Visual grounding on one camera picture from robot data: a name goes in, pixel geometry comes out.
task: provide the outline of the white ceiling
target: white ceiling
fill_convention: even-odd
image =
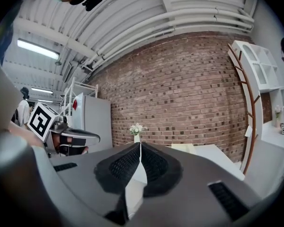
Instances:
[[[181,9],[222,9],[240,14],[238,9],[244,9],[247,0],[103,0],[91,12],[86,12],[82,5],[71,6],[57,0],[25,0],[18,17],[14,22],[14,37],[9,47],[3,68],[18,88],[27,86],[53,90],[51,96],[44,93],[30,92],[31,98],[61,101],[67,84],[62,76],[70,61],[83,62],[96,55],[95,65],[109,64],[118,55],[104,62],[99,61],[102,56],[118,44],[132,38],[134,35],[169,21],[191,18],[192,15],[168,17],[148,23],[131,33],[122,36],[115,44],[97,56],[108,42],[116,38],[132,26],[167,12]],[[213,18],[210,14],[197,14],[193,17]],[[221,18],[238,21],[238,18],[219,16]],[[56,66],[55,60],[17,47],[18,38],[34,42],[61,54],[62,66]],[[82,80],[89,73],[76,69],[76,76]]]

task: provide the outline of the curved wooden frame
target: curved wooden frame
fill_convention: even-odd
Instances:
[[[251,111],[252,112],[251,113],[248,112],[247,115],[252,118],[252,134],[251,134],[251,144],[250,144],[248,159],[247,159],[247,163],[246,163],[246,166],[244,168],[244,171],[243,171],[243,174],[245,175],[246,172],[247,172],[247,169],[249,167],[250,161],[251,161],[252,152],[254,150],[254,145],[255,145],[256,138],[257,138],[257,136],[256,136],[256,108],[255,108],[255,104],[261,96],[258,95],[257,98],[254,100],[254,96],[253,96],[253,93],[252,93],[252,90],[251,90],[249,79],[248,79],[248,77],[247,77],[247,75],[246,75],[246,73],[245,73],[245,71],[242,67],[242,64],[241,64],[242,51],[240,51],[240,55],[238,57],[236,52],[234,51],[234,49],[232,48],[232,46],[230,44],[228,44],[228,47],[229,47],[230,51],[232,52],[232,54],[234,55],[234,57],[236,58],[236,61],[239,64],[239,67],[235,66],[235,68],[240,70],[243,73],[245,81],[240,81],[240,83],[246,84],[248,92],[249,92],[249,96],[250,96],[250,103],[251,103]]]

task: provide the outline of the white refrigerator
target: white refrigerator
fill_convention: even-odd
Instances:
[[[72,127],[100,136],[97,145],[89,146],[89,153],[113,147],[110,101],[81,93],[72,105]]]

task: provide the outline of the small plant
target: small plant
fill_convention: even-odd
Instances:
[[[143,130],[147,130],[147,127],[143,127],[142,125],[140,125],[139,123],[136,123],[135,125],[132,125],[129,129],[129,131],[131,132],[131,134],[133,135],[138,135],[140,132],[142,132]]]
[[[281,111],[282,111],[281,107],[279,105],[277,105],[275,107],[275,116],[276,116],[277,119],[280,119]]]

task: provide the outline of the fluorescent light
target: fluorescent light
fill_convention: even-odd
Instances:
[[[53,93],[52,91],[49,91],[49,90],[43,90],[43,89],[38,89],[38,88],[33,88],[32,87],[32,90],[33,91],[38,91],[38,92],[43,92],[43,93]]]
[[[40,102],[46,102],[46,103],[53,103],[53,101],[47,101],[47,100],[41,100],[41,99],[38,99],[38,101],[40,101]]]
[[[19,47],[23,48],[23,49],[27,49],[29,51],[34,51],[36,53],[48,56],[48,57],[53,58],[55,60],[59,59],[59,54],[58,53],[56,53],[54,51],[51,51],[51,50],[48,50],[46,48],[43,48],[43,47],[41,47],[41,46],[39,46],[37,44],[33,44],[31,42],[18,39],[17,40],[17,45]]]

